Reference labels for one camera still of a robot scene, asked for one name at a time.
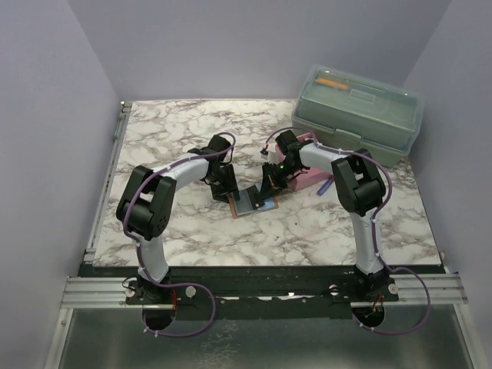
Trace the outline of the tan leather card holder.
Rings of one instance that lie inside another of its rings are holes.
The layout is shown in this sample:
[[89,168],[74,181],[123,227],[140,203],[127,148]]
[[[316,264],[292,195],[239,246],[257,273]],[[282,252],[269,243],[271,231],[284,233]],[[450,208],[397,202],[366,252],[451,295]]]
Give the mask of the tan leather card holder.
[[228,195],[231,215],[234,219],[278,208],[275,197],[265,198],[261,203],[258,201],[260,189],[261,185],[256,184]]

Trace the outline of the gold credit card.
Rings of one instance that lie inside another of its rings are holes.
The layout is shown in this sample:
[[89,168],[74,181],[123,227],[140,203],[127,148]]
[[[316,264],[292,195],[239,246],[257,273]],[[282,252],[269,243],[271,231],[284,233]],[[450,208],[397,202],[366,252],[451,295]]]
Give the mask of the gold credit card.
[[264,205],[264,200],[260,196],[260,191],[256,185],[239,191],[240,203],[246,210],[257,210]]

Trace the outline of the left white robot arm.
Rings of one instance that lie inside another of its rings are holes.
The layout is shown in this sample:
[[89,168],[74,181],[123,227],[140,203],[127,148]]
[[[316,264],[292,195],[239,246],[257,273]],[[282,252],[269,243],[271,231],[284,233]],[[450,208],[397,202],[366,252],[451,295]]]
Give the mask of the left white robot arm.
[[175,194],[202,181],[215,201],[238,199],[234,168],[227,156],[233,154],[235,136],[220,132],[203,148],[193,148],[161,169],[143,165],[133,169],[117,206],[116,217],[123,232],[136,242],[138,274],[147,282],[144,294],[155,304],[165,302],[171,292],[164,280],[168,274],[162,234],[171,217]]

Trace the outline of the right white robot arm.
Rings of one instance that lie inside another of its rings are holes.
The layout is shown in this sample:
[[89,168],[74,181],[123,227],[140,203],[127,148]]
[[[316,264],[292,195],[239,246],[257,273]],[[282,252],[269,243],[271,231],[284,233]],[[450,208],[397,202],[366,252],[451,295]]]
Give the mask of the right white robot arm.
[[282,192],[289,180],[303,170],[318,168],[331,174],[338,200],[349,213],[354,229],[354,293],[362,301],[373,300],[388,279],[378,248],[381,231],[377,213],[384,205],[386,186],[377,162],[365,149],[336,150],[321,145],[315,137],[300,141],[290,128],[282,128],[275,134],[284,159],[277,164],[262,165],[261,188],[250,196],[252,205],[257,208],[264,199]]

